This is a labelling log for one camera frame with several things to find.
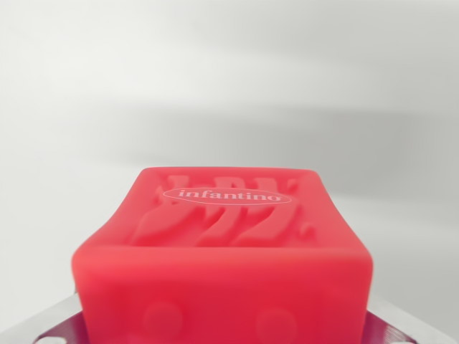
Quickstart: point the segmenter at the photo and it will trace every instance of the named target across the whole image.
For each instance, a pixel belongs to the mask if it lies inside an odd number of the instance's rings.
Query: infantino logo
[[[292,201],[280,193],[249,188],[175,188],[165,191],[163,195],[183,201],[225,206],[282,204]]]

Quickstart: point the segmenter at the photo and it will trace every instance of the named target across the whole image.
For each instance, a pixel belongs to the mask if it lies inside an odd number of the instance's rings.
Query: red rubber block
[[[372,259],[315,172],[147,168],[75,253],[91,344],[360,344]]]

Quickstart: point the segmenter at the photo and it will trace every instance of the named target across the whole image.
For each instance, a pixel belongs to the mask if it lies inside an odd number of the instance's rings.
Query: circular bump
[[[156,302],[146,310],[143,326],[157,340],[172,340],[183,328],[184,317],[180,308],[168,302]]]
[[[298,326],[291,312],[281,308],[264,310],[257,317],[257,336],[262,344],[291,344]]]
[[[35,344],[67,344],[67,341],[62,337],[43,337],[36,341]]]

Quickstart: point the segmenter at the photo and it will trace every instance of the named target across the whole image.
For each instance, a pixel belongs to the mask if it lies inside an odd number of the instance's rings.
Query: gray background
[[[459,339],[459,2],[1,1],[0,330],[146,166],[318,171],[373,290]]]

